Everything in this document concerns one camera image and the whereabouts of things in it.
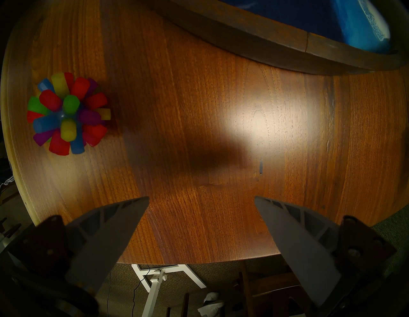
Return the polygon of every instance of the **white sneaker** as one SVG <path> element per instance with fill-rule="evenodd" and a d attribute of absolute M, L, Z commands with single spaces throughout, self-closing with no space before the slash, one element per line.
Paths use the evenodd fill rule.
<path fill-rule="evenodd" d="M 215 301 L 212 304 L 198 308 L 198 312 L 202 317 L 216 317 L 220 312 L 220 308 L 224 305 L 223 301 Z"/>
<path fill-rule="evenodd" d="M 225 303 L 223 301 L 218 301 L 219 293 L 212 292 L 206 295 L 203 300 L 203 307 L 198 308 L 198 312 L 202 317 L 216 317 L 220 308 L 222 308 Z"/>
<path fill-rule="evenodd" d="M 219 293 L 211 292 L 207 293 L 206 297 L 203 300 L 203 306 L 206 305 L 207 301 L 217 301 L 219 299 Z"/>

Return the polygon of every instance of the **wooden table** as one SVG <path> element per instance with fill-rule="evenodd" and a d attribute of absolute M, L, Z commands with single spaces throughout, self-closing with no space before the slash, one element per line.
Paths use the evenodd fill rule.
<path fill-rule="evenodd" d="M 25 119 L 36 84 L 61 71 L 97 80 L 113 110 L 82 155 L 38 147 Z M 255 195 L 368 225 L 409 203 L 408 78 L 270 67 L 136 0 L 40 1 L 10 37 L 1 117 L 35 223 L 150 196 L 120 261 L 228 261 L 278 253 Z"/>

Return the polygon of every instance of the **purple spike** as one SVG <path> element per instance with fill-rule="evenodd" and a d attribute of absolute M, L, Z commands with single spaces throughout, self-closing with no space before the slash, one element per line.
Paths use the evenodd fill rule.
<path fill-rule="evenodd" d="M 36 133 L 33 136 L 34 141 L 36 141 L 36 143 L 39 146 L 42 146 L 45 142 L 48 141 L 49 138 L 52 137 L 52 135 L 54 134 L 54 130 L 50 130 L 50 131 L 45 131 L 43 133 Z"/>
<path fill-rule="evenodd" d="M 95 89 L 98 87 L 98 83 L 97 83 L 95 80 L 93 80 L 92 78 L 87 78 L 87 79 L 88 79 L 88 81 L 90 82 L 90 87 L 88 88 L 88 91 L 87 91 L 87 93 L 85 94 L 84 99 L 85 99 L 85 98 L 88 98 L 89 96 L 91 96 L 92 93 L 95 91 Z"/>
<path fill-rule="evenodd" d="M 101 115 L 89 109 L 81 109 L 77 113 L 77 120 L 89 126 L 97 126 L 101 124 Z"/>

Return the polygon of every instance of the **screw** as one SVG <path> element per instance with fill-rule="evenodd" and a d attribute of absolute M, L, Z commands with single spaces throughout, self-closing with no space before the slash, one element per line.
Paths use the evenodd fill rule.
<path fill-rule="evenodd" d="M 353 256 L 354 258 L 359 258 L 361 256 L 361 251 L 351 247 L 351 248 L 348 249 L 348 254 L 350 256 Z"/>
<path fill-rule="evenodd" d="M 349 223 L 357 223 L 356 219 L 353 217 L 345 217 L 345 221 L 348 221 Z"/>
<path fill-rule="evenodd" d="M 383 246 L 385 243 L 385 241 L 381 238 L 375 238 L 373 241 L 379 246 Z"/>

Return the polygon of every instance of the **blue fabric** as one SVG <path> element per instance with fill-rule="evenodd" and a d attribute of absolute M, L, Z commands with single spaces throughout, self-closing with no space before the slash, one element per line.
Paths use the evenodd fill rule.
<path fill-rule="evenodd" d="M 361 3 L 366 14 L 372 16 L 365 1 Z M 370 24 L 359 0 L 333 0 L 333 4 L 346 44 L 376 53 L 389 51 L 389 40 L 375 35 L 377 27 Z"/>
<path fill-rule="evenodd" d="M 227 4 L 258 14 L 331 40 L 344 42 L 332 0 L 221 0 Z"/>

